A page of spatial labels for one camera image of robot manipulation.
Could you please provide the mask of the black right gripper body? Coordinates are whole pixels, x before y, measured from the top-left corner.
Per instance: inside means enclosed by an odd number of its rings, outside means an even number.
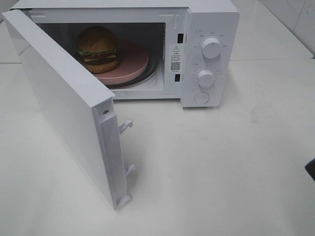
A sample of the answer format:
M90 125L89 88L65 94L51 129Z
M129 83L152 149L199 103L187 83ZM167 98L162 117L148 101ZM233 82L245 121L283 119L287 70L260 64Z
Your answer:
M315 161L310 161L305 166L305 170L310 175L310 177L315 181Z

